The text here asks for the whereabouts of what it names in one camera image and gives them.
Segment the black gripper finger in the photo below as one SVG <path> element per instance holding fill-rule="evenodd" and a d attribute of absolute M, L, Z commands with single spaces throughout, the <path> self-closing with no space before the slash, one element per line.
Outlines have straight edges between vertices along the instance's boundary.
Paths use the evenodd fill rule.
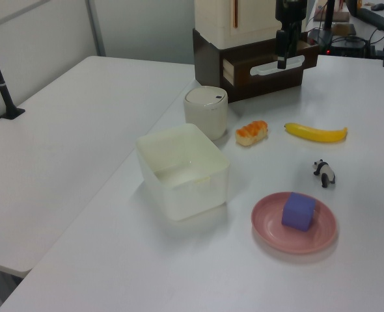
<path fill-rule="evenodd" d="M 276 32 L 275 54 L 277 56 L 277 68 L 285 69 L 288 54 L 288 33 L 284 30 Z"/>
<path fill-rule="evenodd" d="M 301 36 L 301 23 L 292 23 L 288 30 L 288 58 L 296 56 L 297 44 Z"/>

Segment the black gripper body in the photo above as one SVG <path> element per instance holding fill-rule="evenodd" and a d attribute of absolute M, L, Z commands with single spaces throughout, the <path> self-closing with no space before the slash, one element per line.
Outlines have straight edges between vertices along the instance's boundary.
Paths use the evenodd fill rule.
<path fill-rule="evenodd" d="M 281 23 L 281 30 L 301 26 L 307 14 L 307 0 L 276 0 L 275 18 Z"/>

